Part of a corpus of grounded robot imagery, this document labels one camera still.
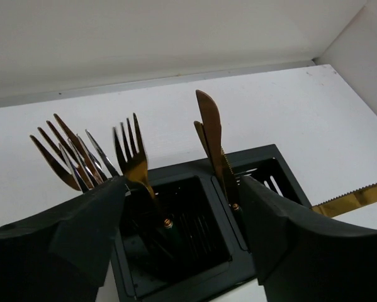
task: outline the fork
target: fork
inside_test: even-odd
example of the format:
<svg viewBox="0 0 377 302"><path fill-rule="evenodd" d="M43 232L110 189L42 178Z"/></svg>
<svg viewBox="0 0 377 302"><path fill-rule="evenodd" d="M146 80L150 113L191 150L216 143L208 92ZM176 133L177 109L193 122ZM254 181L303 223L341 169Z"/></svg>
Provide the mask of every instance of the fork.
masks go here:
<svg viewBox="0 0 377 302"><path fill-rule="evenodd" d="M63 163L69 168L71 173L64 169L60 163L51 155L51 153L38 141L34 135L30 135L31 140L36 145L37 149L42 153L45 160L48 162L49 166L53 171L71 188L83 191L81 188L81 182L83 181L88 189L94 187L95 184L100 184L107 180L106 175L101 169L101 164L94 157L94 155L87 149L82 138L79 135L75 135L69 127L60 119L60 117L54 114L54 118L58 121L59 125L68 137L68 142L61 136L56 127L47 121L48 127L52 130L54 135L57 137L62 148L58 148L57 145L51 140L51 138L45 133L45 131L38 127L38 131L46 142L51 146L53 151L60 157ZM73 165L70 158L68 158L66 152L72 157L77 165Z"/></svg>
<svg viewBox="0 0 377 302"><path fill-rule="evenodd" d="M143 147L142 136L140 134L137 115L135 113L133 114L133 124L135 127L135 136L137 138L137 146L135 146L135 142L133 139L133 133L132 133L130 120L127 118L128 136L130 139L132 155L131 155L130 148L128 146L128 140L127 140L127 135L125 134L124 124L123 123L120 123L120 124L121 124L121 132L123 136L125 157L122 151L120 140L118 139L117 129L116 127L113 127L115 151L116 151L118 164L120 165L120 169L122 173L124 174L124 176L129 181L137 182L145 186L146 190L148 190L150 194L150 197L152 199L155 199L156 197L155 192L150 186L149 180L148 180L148 161L146 158L145 149Z"/></svg>

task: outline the black cutlery basket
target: black cutlery basket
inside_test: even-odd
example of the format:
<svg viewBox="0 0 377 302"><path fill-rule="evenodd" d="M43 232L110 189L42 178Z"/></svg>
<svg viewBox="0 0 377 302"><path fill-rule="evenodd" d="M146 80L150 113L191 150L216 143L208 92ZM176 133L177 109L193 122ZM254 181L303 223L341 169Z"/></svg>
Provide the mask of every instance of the black cutlery basket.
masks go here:
<svg viewBox="0 0 377 302"><path fill-rule="evenodd" d="M238 185L251 175L311 207L275 145L227 157ZM257 276L251 234L240 231L208 159L151 170L149 181L162 213L145 189L130 188L111 257L120 301L207 301ZM173 222L172 236L159 217Z"/></svg>

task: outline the white table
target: white table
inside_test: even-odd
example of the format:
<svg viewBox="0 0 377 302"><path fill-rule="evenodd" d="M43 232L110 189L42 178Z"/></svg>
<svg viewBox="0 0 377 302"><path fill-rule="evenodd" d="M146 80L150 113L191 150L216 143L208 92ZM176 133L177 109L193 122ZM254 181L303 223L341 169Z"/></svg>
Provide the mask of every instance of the white table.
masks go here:
<svg viewBox="0 0 377 302"><path fill-rule="evenodd" d="M205 157L193 128L200 120L195 89L217 102L226 152L275 143L311 204L377 182L377 116L323 65L0 108L0 225L78 194L28 138L53 113L75 132L88 128L116 162L111 127L136 112L149 166L161 167ZM338 219L377 228L377 204ZM217 300L265 296L254 281ZM111 271L98 301L118 301Z"/></svg>

